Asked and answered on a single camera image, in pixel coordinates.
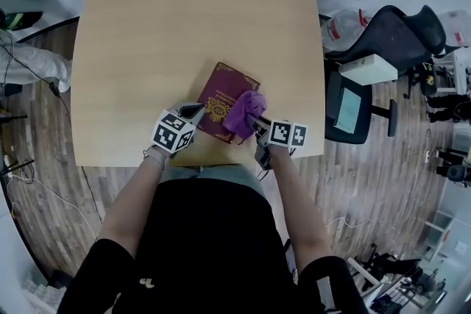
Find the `black antenna router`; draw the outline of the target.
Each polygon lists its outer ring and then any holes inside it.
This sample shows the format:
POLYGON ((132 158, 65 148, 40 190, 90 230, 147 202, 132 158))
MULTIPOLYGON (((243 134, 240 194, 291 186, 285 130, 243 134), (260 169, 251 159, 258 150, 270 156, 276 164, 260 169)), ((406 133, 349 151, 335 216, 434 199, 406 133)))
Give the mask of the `black antenna router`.
POLYGON ((16 170, 21 170, 26 166, 32 165, 34 162, 34 160, 25 160, 23 163, 19 163, 15 160, 12 163, 9 163, 6 156, 4 156, 4 158, 0 160, 0 176, 8 176, 16 170))

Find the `white metal rack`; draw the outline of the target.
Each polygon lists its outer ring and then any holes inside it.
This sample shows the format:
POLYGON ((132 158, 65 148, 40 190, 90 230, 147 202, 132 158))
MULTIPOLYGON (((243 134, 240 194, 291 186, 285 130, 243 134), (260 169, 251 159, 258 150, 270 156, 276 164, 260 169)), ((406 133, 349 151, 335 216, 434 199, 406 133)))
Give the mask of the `white metal rack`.
POLYGON ((439 95, 464 95, 471 85, 471 47, 460 48, 434 58, 439 95))

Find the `person's left forearm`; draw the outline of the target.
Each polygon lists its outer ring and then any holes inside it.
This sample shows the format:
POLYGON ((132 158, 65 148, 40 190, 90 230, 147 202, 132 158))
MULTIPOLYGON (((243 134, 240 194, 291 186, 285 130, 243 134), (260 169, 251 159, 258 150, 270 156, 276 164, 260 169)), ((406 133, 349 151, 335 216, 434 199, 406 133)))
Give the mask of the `person's left forearm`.
POLYGON ((111 240, 136 255, 163 170, 152 158, 143 159, 107 211, 98 239, 111 240))

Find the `black padded office chair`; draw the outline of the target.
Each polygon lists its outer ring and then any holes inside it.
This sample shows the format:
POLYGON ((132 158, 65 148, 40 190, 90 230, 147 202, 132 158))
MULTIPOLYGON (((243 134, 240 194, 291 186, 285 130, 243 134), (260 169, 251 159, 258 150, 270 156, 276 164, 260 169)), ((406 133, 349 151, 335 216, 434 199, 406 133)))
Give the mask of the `black padded office chair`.
POLYGON ((408 78, 408 91, 403 94, 403 97, 410 99, 411 89, 417 83, 420 85, 422 95, 425 97, 435 95, 437 87, 433 58, 445 48, 446 36, 443 26, 436 13, 428 5, 424 5, 416 15, 405 16, 403 20, 426 50, 426 58, 405 71, 408 78))

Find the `person's right forearm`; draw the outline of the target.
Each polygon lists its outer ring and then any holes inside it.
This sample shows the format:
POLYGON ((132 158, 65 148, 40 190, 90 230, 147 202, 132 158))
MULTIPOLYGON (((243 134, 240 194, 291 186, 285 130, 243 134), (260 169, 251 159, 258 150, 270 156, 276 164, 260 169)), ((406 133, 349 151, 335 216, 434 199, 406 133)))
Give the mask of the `person's right forearm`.
POLYGON ((297 271, 332 254, 322 211, 308 195, 288 149, 269 147, 270 165, 275 173, 286 229, 294 250, 297 271))

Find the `white and black robot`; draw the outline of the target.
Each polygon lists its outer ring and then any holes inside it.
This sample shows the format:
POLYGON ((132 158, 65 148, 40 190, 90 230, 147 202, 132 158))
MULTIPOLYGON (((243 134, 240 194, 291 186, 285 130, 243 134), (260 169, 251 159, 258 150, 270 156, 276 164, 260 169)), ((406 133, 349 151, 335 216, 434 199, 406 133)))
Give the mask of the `white and black robot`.
POLYGON ((41 11, 9 13, 0 8, 0 85, 28 85, 56 79, 59 93, 71 87, 70 60, 46 49, 13 41, 12 32, 30 28, 42 15, 41 11))

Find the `person's left hand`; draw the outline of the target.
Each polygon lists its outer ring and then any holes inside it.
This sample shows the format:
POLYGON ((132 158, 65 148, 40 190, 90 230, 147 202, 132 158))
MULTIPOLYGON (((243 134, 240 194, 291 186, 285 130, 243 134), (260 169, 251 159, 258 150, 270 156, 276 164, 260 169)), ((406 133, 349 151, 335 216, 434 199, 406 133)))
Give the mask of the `person's left hand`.
POLYGON ((152 158, 162 167, 162 169, 169 164, 171 157, 172 154, 156 145, 152 145, 148 149, 144 150, 144 159, 152 158))

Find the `black mesh office chair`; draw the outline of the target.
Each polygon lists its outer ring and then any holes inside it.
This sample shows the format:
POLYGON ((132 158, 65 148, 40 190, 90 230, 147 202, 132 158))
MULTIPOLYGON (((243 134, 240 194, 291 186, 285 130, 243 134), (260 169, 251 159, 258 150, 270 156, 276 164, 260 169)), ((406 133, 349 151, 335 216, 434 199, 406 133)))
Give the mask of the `black mesh office chair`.
POLYGON ((391 100, 389 108, 375 106, 372 101, 372 86, 359 85, 343 77, 339 66, 372 54, 379 55, 393 65, 398 74, 421 63, 426 50, 407 27, 403 18, 407 16, 395 6, 381 8, 369 22, 360 38, 346 51, 332 51, 325 55, 325 138, 339 143, 359 145, 368 138, 372 115, 388 120, 387 134, 395 136, 397 128, 397 102, 391 100), (348 88, 361 97, 361 108, 353 134, 334 127, 339 114, 341 89, 348 88))

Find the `clear water jug red label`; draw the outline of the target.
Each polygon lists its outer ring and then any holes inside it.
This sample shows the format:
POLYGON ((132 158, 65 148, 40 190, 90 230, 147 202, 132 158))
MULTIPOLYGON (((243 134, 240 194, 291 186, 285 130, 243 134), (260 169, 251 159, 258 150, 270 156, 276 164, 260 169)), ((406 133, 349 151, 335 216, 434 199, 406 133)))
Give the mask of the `clear water jug red label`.
POLYGON ((370 11, 341 10, 321 26, 322 45, 327 51, 346 51, 361 36, 372 19, 370 11))

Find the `white flat box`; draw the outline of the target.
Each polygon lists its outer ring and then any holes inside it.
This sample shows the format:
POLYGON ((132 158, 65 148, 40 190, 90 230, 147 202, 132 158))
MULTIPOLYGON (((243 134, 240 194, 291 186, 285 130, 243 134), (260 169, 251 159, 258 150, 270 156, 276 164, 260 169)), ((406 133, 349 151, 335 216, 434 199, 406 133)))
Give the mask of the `white flat box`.
POLYGON ((397 80, 397 69, 376 54, 339 66, 339 73, 359 85, 375 85, 397 80))

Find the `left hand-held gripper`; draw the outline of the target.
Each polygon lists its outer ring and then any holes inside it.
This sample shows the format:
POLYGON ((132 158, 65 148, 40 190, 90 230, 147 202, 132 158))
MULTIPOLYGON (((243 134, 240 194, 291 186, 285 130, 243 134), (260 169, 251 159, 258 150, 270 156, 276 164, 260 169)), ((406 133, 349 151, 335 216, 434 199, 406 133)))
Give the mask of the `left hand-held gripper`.
POLYGON ((155 123, 151 143, 170 154, 186 148, 204 114, 205 105, 199 102, 183 102, 164 110, 155 123))

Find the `purple cloth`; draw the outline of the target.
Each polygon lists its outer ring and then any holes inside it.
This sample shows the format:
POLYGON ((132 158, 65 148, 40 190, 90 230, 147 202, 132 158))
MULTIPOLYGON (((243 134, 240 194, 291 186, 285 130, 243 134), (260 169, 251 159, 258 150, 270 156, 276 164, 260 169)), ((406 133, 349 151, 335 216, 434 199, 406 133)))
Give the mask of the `purple cloth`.
POLYGON ((266 98, 264 95, 253 90, 247 90, 235 101, 235 104, 223 121, 223 126, 229 132, 240 137, 240 139, 246 140, 254 133, 247 117, 251 115, 258 118, 263 115, 266 108, 266 98))

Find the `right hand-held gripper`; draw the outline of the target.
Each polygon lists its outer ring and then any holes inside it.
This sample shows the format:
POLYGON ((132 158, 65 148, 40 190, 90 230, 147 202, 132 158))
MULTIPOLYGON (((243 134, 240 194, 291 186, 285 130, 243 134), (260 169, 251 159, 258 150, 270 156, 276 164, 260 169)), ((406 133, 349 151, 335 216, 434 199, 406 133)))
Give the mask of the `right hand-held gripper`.
POLYGON ((270 121, 262 115, 255 117, 247 114, 246 122, 257 141, 255 160, 263 170, 270 170, 270 145, 290 150, 300 149, 305 145, 308 127, 288 121, 270 121))

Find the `dark red gold-patterned book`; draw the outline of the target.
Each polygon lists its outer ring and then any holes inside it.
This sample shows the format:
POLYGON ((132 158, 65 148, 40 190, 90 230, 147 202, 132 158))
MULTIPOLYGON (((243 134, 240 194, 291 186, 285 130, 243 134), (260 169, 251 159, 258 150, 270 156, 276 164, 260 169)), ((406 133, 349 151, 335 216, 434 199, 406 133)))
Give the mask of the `dark red gold-patterned book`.
POLYGON ((252 77, 218 62, 203 88, 198 102, 204 104, 205 114, 198 128, 210 136, 231 144, 235 137, 223 122, 238 98, 248 90, 257 91, 260 82, 252 77))

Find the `person's grey trousers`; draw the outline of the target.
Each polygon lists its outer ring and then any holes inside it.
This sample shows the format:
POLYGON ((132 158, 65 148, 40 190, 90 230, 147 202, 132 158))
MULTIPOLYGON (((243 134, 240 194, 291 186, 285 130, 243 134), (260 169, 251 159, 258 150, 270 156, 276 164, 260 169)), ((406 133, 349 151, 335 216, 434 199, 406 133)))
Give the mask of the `person's grey trousers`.
POLYGON ((160 183, 177 179, 217 179, 252 188, 264 197, 260 181, 245 166, 240 164, 206 165, 165 168, 160 183))

